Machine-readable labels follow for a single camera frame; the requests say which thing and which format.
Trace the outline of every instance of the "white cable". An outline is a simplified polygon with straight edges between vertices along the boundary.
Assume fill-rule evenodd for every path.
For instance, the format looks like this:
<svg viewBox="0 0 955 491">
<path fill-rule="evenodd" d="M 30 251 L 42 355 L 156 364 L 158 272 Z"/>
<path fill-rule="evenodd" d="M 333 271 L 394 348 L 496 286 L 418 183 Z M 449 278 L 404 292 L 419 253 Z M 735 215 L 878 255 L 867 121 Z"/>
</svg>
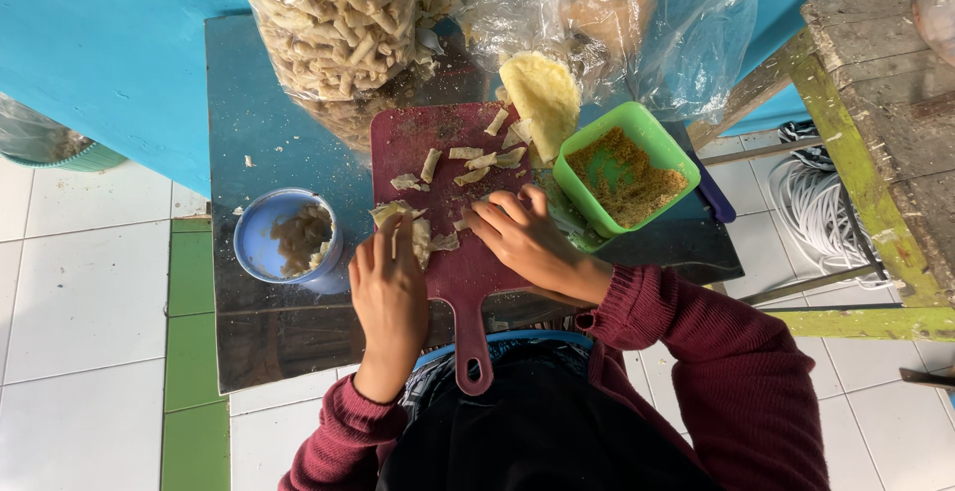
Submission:
<svg viewBox="0 0 955 491">
<path fill-rule="evenodd" d="M 773 182 L 773 177 L 780 172 L 782 177 Z M 784 159 L 770 171 L 772 208 L 782 218 L 799 252 L 816 264 L 822 275 L 869 265 L 865 253 L 856 245 L 849 216 L 840 199 L 841 187 L 838 173 L 808 167 L 797 159 Z M 784 194 L 791 200 L 790 207 L 785 204 Z M 866 244 L 878 258 L 855 209 L 853 215 L 859 221 Z M 891 282 L 869 274 L 839 284 L 858 284 L 864 290 L 879 290 Z"/>
</svg>

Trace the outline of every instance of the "blue plastic cup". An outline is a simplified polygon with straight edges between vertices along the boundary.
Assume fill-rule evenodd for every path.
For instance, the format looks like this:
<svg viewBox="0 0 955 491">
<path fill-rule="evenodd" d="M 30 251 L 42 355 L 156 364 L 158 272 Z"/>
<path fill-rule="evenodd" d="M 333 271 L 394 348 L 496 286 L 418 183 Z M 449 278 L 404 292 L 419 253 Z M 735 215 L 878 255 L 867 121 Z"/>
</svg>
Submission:
<svg viewBox="0 0 955 491">
<path fill-rule="evenodd" d="M 324 207 L 331 216 L 328 254 L 314 269 L 297 277 L 284 278 L 281 273 L 286 258 L 279 254 L 279 241 L 269 237 L 272 224 L 285 222 L 309 204 Z M 307 189 L 286 187 L 259 196 L 245 208 L 236 224 L 233 245 L 239 265 L 253 277 L 274 284 L 305 284 L 327 274 L 338 264 L 344 242 L 335 212 L 324 198 Z"/>
</svg>

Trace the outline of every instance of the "maroon cutting board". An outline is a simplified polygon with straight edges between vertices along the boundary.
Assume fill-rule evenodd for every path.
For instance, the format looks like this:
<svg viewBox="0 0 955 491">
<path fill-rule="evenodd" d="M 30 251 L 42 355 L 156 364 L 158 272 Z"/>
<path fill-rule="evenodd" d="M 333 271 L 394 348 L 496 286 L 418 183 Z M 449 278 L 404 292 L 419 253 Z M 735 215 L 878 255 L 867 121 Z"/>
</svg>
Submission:
<svg viewBox="0 0 955 491">
<path fill-rule="evenodd" d="M 375 204 L 403 199 L 415 209 L 427 208 L 422 215 L 431 222 L 432 236 L 447 235 L 455 230 L 461 208 L 497 190 L 517 193 L 531 181 L 530 165 L 525 154 L 520 168 L 491 167 L 479 182 L 463 187 L 454 178 L 467 174 L 464 159 L 449 159 L 449 148 L 484 148 L 485 154 L 502 153 L 500 149 L 507 128 L 518 119 L 514 107 L 504 120 L 497 136 L 484 132 L 503 108 L 500 101 L 461 105 L 419 106 L 380 112 L 372 120 L 372 183 Z M 524 144 L 515 145 L 506 152 Z M 403 174 L 421 175 L 428 150 L 441 151 L 430 192 L 406 189 L 396 191 L 390 181 Z M 488 356 L 481 304 L 484 298 L 498 291 L 522 290 L 531 284 L 505 267 L 471 230 L 458 233 L 460 248 L 439 251 L 431 256 L 425 281 L 428 298 L 441 299 L 455 312 L 455 358 L 458 385 L 470 395 L 483 393 L 491 385 L 494 372 Z M 469 363 L 477 361 L 479 378 L 468 377 Z"/>
</svg>

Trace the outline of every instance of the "stainless steel tabletop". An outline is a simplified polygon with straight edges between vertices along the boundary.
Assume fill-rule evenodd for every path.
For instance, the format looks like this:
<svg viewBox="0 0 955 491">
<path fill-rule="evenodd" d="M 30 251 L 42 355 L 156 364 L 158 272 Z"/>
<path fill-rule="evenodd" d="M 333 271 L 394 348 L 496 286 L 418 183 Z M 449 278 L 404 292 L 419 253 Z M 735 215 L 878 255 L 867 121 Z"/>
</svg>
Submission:
<svg viewBox="0 0 955 491">
<path fill-rule="evenodd" d="M 445 29 L 441 41 L 446 53 L 436 57 L 435 77 L 425 80 L 409 74 L 376 105 L 312 109 L 343 142 L 283 93 L 250 15 L 206 20 L 221 393 L 361 360 L 364 336 L 349 293 L 323 295 L 301 286 L 261 282 L 245 273 L 233 251 L 232 234 L 239 219 L 233 212 L 273 189 L 303 187 L 328 200 L 348 244 L 353 247 L 363 240 L 373 229 L 367 213 L 373 207 L 371 172 L 368 156 L 361 153 L 361 135 L 349 135 L 349 131 L 367 124 L 370 114 L 381 106 L 486 101 L 489 96 L 493 99 L 493 89 L 500 84 L 471 63 L 459 32 Z M 585 106 L 579 124 L 589 123 L 616 104 Z M 688 149 L 682 124 L 665 125 Z M 245 166 L 245 155 L 252 158 L 254 167 Z M 536 177 L 543 184 L 548 179 L 549 172 Z M 584 245 L 615 263 L 672 266 L 698 284 L 742 276 L 730 237 L 710 212 L 709 204 L 694 193 L 638 232 L 611 241 L 591 239 Z M 350 257 L 346 248 L 341 262 Z M 488 297 L 483 311 L 485 328 L 493 332 L 565 317 L 574 308 L 518 291 Z M 446 344 L 453 335 L 451 309 L 433 301 L 427 345 Z"/>
</svg>

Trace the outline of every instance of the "maroon sweater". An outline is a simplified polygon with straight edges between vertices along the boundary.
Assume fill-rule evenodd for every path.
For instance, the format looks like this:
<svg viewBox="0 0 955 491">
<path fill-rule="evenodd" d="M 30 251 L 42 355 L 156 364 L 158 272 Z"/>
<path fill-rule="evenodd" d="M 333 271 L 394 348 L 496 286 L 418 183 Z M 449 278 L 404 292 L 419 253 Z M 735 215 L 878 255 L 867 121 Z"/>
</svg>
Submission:
<svg viewBox="0 0 955 491">
<path fill-rule="evenodd" d="M 616 265 L 603 304 L 577 325 L 598 339 L 590 384 L 637 411 L 726 489 L 828 489 L 814 363 L 783 322 L 657 266 Z M 678 361 L 673 386 L 693 447 L 627 379 L 621 351 L 657 340 Z M 379 461 L 407 414 L 365 399 L 350 375 L 328 389 L 319 422 L 281 491 L 375 489 Z"/>
</svg>

